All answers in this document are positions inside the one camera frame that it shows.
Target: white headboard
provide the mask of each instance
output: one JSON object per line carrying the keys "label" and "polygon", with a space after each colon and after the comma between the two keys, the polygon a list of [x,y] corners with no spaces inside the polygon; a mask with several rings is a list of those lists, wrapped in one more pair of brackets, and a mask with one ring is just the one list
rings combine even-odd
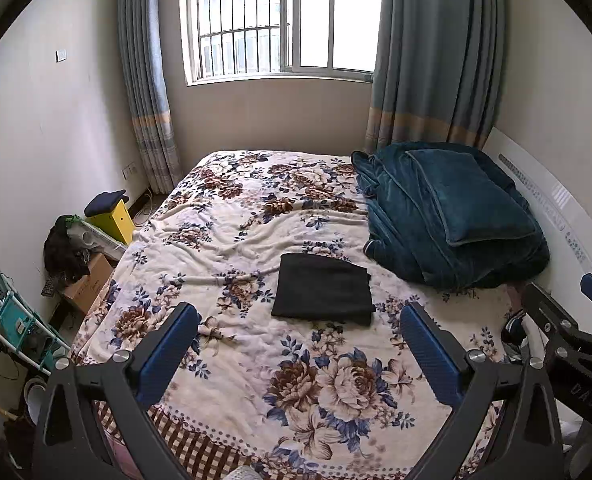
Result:
{"label": "white headboard", "polygon": [[556,177],[498,129],[492,129],[483,151],[513,178],[547,238],[551,261],[534,281],[580,330],[592,333],[592,302],[580,291],[580,279],[592,273],[592,219]]}

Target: silver screw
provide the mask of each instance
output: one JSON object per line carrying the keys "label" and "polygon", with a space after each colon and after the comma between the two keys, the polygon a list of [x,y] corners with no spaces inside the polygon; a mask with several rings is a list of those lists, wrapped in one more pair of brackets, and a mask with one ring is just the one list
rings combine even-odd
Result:
{"label": "silver screw", "polygon": [[54,366],[56,367],[56,370],[64,370],[69,366],[69,359],[67,359],[66,357],[56,359]]}
{"label": "silver screw", "polygon": [[131,352],[129,350],[118,350],[114,353],[114,355],[111,356],[111,359],[117,363],[124,363],[127,359],[129,359],[130,355]]}
{"label": "silver screw", "polygon": [[481,363],[485,360],[486,357],[485,354],[480,350],[470,350],[468,352],[468,355],[474,363]]}
{"label": "silver screw", "polygon": [[538,357],[532,357],[530,359],[530,366],[532,368],[536,368],[537,370],[540,370],[542,368],[542,359],[540,359]]}

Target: gray curtain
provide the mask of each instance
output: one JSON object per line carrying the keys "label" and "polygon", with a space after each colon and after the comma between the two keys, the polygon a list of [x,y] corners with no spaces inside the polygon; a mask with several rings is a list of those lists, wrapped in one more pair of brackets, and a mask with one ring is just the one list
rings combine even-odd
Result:
{"label": "gray curtain", "polygon": [[365,150],[402,140],[482,147],[504,43],[505,0],[382,0]]}
{"label": "gray curtain", "polygon": [[118,33],[144,172],[154,193],[170,193],[183,176],[163,76],[158,0],[118,0]]}

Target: metal security grille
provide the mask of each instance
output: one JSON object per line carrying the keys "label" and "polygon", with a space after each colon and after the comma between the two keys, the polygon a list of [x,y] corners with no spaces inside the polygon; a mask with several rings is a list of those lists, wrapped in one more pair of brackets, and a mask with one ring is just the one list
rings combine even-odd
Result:
{"label": "metal security grille", "polygon": [[197,0],[200,78],[281,71],[281,0]]}

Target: beige wall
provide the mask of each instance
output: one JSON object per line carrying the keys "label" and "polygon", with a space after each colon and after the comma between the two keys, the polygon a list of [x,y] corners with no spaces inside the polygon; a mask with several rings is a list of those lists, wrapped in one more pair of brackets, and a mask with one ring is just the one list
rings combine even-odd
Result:
{"label": "beige wall", "polygon": [[563,0],[510,0],[496,126],[543,164],[592,218],[592,35]]}
{"label": "beige wall", "polygon": [[[0,41],[0,269],[41,315],[42,246],[98,193],[145,189],[116,33],[117,0],[33,0]],[[68,59],[56,63],[65,48]]]}
{"label": "beige wall", "polygon": [[159,1],[163,69],[185,171],[215,150],[349,155],[362,148],[370,84],[272,78],[188,87],[179,0]]}

